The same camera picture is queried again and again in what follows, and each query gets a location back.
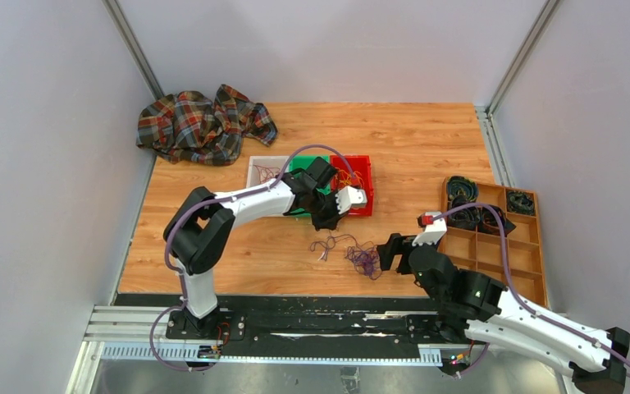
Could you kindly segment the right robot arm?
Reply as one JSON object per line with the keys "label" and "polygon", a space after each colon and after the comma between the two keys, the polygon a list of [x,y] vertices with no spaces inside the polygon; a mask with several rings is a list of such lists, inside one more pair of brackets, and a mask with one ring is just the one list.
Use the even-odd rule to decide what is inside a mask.
{"label": "right robot arm", "polygon": [[376,251],[384,271],[395,256],[401,258],[398,273],[413,275],[431,299],[443,340],[485,342],[532,358],[570,378],[583,393],[624,391],[630,334],[622,328],[574,322],[493,277],[456,267],[436,245],[419,244],[411,236],[393,233]]}

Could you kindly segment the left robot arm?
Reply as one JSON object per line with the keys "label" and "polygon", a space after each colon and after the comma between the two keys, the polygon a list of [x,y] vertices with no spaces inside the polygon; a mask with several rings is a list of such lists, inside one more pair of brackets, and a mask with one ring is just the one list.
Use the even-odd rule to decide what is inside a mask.
{"label": "left robot arm", "polygon": [[180,308],[188,316],[190,332],[199,339],[217,332],[213,269],[237,227],[260,218],[305,212],[315,230],[334,230],[350,210],[367,204],[365,190],[358,184],[323,193],[336,173],[329,162],[317,158],[305,169],[281,172],[268,182],[242,190],[192,190],[163,233],[164,259],[180,276]]}

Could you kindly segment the green plastic bin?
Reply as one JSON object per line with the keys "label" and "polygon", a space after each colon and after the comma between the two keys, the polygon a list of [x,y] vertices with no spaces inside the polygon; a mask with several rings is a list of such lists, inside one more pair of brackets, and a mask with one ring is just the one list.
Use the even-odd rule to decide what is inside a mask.
{"label": "green plastic bin", "polygon": [[[316,160],[316,158],[322,158],[327,163],[331,162],[330,156],[325,156],[325,155],[319,155],[319,156],[315,156],[315,155],[298,155],[290,162],[288,170],[289,170],[289,172],[291,172],[291,173],[293,173],[295,175],[295,173],[299,172],[299,170],[307,169],[310,166],[310,164],[312,164],[312,162]],[[330,186],[330,184],[328,184],[324,188],[319,188],[318,191],[322,192],[325,195],[328,195],[331,192],[331,186]],[[295,210],[294,211],[294,215],[296,217],[307,217],[307,216],[309,216],[307,211],[305,211],[303,209]]]}

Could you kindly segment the red plastic bin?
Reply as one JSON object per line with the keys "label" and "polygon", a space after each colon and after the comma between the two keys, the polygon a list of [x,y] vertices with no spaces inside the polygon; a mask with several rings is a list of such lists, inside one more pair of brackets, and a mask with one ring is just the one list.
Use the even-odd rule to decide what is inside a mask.
{"label": "red plastic bin", "polygon": [[361,186],[367,195],[367,205],[365,208],[352,209],[349,214],[351,216],[371,217],[375,192],[370,158],[367,155],[345,155],[345,159],[354,172],[353,176],[339,156],[334,154],[330,156],[330,164],[337,170],[337,174],[331,180],[331,190],[339,190],[344,186]]}

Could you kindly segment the wooden compartment tray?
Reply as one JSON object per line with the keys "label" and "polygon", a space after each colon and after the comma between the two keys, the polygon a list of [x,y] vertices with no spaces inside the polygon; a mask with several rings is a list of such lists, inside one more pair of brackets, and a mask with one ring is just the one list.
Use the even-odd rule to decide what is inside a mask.
{"label": "wooden compartment tray", "polygon": [[[446,194],[446,177],[441,189],[441,201],[450,209]],[[439,250],[450,256],[461,268],[472,269],[502,282],[510,279],[521,296],[541,306],[548,305],[543,256],[541,251],[540,219],[536,195],[529,190],[514,189],[475,181],[478,187],[478,203],[498,206],[505,216],[516,225],[506,235],[509,258],[509,275],[504,274],[500,236],[449,227],[442,238]],[[506,190],[520,190],[533,195],[536,215],[511,213],[507,209]]]}

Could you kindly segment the white plastic bin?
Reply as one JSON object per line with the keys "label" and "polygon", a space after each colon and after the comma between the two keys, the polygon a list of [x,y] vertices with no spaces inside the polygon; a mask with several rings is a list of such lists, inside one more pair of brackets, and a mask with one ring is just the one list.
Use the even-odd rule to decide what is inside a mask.
{"label": "white plastic bin", "polygon": [[277,177],[287,158],[287,156],[250,156],[245,186],[248,188],[258,186]]}

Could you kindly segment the black coiled item lower left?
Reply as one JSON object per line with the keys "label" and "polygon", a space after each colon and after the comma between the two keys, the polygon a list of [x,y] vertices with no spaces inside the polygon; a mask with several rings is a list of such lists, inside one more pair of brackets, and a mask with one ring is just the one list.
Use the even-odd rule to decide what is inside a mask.
{"label": "black coiled item lower left", "polygon": [[[458,195],[450,201],[450,209],[468,204],[469,200],[464,195]],[[447,217],[448,226],[468,231],[475,231],[480,222],[480,209],[469,207],[453,212]]]}

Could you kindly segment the black coiled item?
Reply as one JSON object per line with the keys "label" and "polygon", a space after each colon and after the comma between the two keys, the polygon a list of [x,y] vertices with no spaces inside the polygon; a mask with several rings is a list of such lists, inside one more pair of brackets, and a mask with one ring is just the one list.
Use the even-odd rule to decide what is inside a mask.
{"label": "black coiled item", "polygon": [[[468,204],[469,200],[464,195],[458,195],[450,201],[450,209]],[[453,212],[447,217],[448,226],[468,231],[475,231],[480,222],[480,209],[469,207]]]}
{"label": "black coiled item", "polygon": [[510,234],[516,229],[516,225],[504,214],[502,209],[495,205],[488,205],[480,209],[480,222],[477,230],[480,233],[499,236],[501,233]]}
{"label": "black coiled item", "polygon": [[507,209],[511,213],[527,216],[536,215],[536,205],[532,194],[520,190],[506,190]]}
{"label": "black coiled item", "polygon": [[477,183],[465,176],[450,176],[446,180],[446,194],[449,202],[458,197],[466,199],[468,202],[476,202],[479,192]]}

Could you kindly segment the black coiled item upper left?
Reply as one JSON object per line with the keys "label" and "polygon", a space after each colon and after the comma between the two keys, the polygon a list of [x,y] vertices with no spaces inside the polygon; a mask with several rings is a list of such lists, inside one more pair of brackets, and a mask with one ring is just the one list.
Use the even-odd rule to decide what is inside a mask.
{"label": "black coiled item upper left", "polygon": [[466,199],[468,202],[476,202],[479,192],[477,183],[465,176],[450,176],[446,180],[446,194],[449,202],[458,197]]}

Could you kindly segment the black coiled item centre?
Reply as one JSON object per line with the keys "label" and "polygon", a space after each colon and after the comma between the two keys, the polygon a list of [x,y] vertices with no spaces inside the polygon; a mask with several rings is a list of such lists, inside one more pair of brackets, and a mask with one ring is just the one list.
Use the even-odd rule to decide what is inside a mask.
{"label": "black coiled item centre", "polygon": [[488,205],[480,209],[480,222],[477,230],[480,233],[499,236],[501,233],[510,234],[516,229],[516,225],[504,214],[502,209],[495,205]]}

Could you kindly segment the black coiled item far right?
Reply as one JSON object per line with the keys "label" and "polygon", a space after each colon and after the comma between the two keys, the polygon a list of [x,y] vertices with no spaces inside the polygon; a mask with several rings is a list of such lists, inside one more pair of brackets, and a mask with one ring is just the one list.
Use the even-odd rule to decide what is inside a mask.
{"label": "black coiled item far right", "polygon": [[532,194],[520,190],[506,190],[507,209],[511,213],[527,216],[536,215],[536,205]]}

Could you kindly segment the plaid cloth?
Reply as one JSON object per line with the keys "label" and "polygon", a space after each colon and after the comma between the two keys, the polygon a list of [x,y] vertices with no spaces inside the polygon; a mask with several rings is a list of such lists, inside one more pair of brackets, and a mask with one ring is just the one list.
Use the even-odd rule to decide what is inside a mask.
{"label": "plaid cloth", "polygon": [[185,90],[149,104],[139,115],[135,144],[169,163],[228,166],[239,158],[246,139],[269,147],[277,136],[263,103],[221,85],[213,98]]}

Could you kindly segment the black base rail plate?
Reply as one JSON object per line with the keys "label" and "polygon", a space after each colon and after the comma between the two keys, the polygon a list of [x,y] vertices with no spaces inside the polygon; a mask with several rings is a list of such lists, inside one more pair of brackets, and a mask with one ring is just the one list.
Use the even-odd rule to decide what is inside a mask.
{"label": "black base rail plate", "polygon": [[417,358],[418,347],[470,347],[426,297],[221,295],[197,320],[170,314],[163,336],[220,345],[225,356],[297,359]]}

